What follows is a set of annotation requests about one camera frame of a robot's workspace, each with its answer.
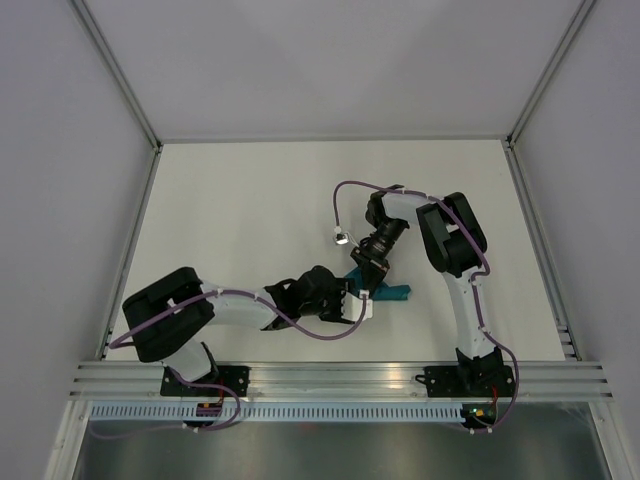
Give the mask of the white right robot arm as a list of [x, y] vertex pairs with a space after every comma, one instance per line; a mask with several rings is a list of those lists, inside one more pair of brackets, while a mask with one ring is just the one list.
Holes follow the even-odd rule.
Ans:
[[457, 384], [469, 395], [482, 393], [491, 385], [493, 374], [479, 359], [494, 351], [486, 337], [481, 282], [488, 271], [487, 241], [465, 195], [456, 192], [438, 198], [393, 185], [370, 196], [365, 219], [374, 231], [351, 251], [363, 288], [372, 292], [382, 284], [390, 270], [392, 248], [405, 230], [417, 226], [427, 258], [443, 275], [451, 297], [458, 361], [469, 361], [458, 367]]

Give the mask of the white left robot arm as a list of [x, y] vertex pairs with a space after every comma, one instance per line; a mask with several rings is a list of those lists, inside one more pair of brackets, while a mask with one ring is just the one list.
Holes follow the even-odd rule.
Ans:
[[206, 345], [196, 340], [205, 327], [275, 332], [294, 328], [306, 317], [353, 325], [357, 314], [348, 296], [354, 292], [353, 279], [322, 266], [256, 292], [207, 284], [194, 268], [181, 267], [124, 301], [129, 331], [110, 347], [131, 346], [140, 362], [169, 365], [195, 395], [206, 396], [216, 389], [218, 372]]

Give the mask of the teal cloth napkin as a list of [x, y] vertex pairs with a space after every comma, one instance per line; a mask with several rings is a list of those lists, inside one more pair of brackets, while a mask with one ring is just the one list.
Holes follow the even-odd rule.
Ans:
[[[349, 292], [354, 296], [357, 296], [359, 292], [364, 289], [362, 273], [358, 267], [349, 271], [344, 277], [348, 280]], [[410, 294], [411, 287], [407, 284], [388, 285], [383, 281], [370, 292], [369, 298], [374, 302], [407, 301]]]

